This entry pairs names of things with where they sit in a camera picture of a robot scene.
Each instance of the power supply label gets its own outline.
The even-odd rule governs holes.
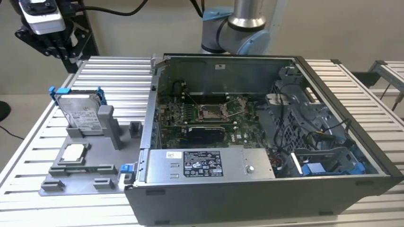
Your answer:
[[[223,176],[220,151],[186,151],[184,176]]]

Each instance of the blue drive bracket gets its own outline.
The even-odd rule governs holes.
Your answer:
[[[136,163],[123,164],[120,166],[120,174],[124,174],[124,184],[134,184],[136,178],[135,168]]]
[[[59,106],[55,95],[67,95],[71,93],[71,89],[68,87],[62,87],[58,89],[58,91],[55,92],[55,87],[50,87],[48,92],[50,92],[50,96],[54,99],[55,105]]]
[[[58,91],[55,91],[55,87],[50,87],[48,92],[52,100],[55,101],[55,105],[59,106],[55,95],[68,95],[71,93],[71,88],[68,87],[60,87]],[[106,99],[106,93],[102,87],[96,88],[98,95],[100,97],[102,105],[107,105],[107,99]]]
[[[106,99],[106,93],[102,87],[96,88],[96,92],[99,94],[100,100],[102,100],[102,105],[107,105],[107,99]]]
[[[364,165],[358,162],[351,170],[331,173],[324,170],[322,163],[308,163],[302,167],[303,176],[335,176],[335,175],[362,175],[366,173]]]
[[[50,96],[54,99],[55,105],[58,106],[58,102],[56,102],[56,98],[55,98],[55,87],[50,87],[48,92],[50,92]]]

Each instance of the floor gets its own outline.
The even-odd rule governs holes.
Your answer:
[[[26,137],[50,104],[50,95],[0,95],[0,100],[12,107],[12,113],[0,122],[0,125],[15,135]],[[22,140],[0,129],[0,170],[7,165],[20,144]]]

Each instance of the green circuit board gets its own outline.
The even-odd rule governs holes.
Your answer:
[[[267,147],[254,102],[243,96],[228,96],[223,104],[190,104],[163,97],[159,107],[163,148]],[[226,131],[224,139],[204,144],[184,143],[192,127],[220,127]]]

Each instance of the aluminum extrusion table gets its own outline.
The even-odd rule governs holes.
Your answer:
[[[311,67],[404,172],[404,123],[342,64],[308,60]],[[151,84],[151,59],[92,57],[70,75],[64,86],[106,91],[120,124],[142,121]],[[0,174],[0,226],[139,226],[124,194],[40,197],[38,190],[67,136],[63,113],[51,102]],[[404,226],[404,182],[382,196],[362,199],[338,216],[212,226]]]

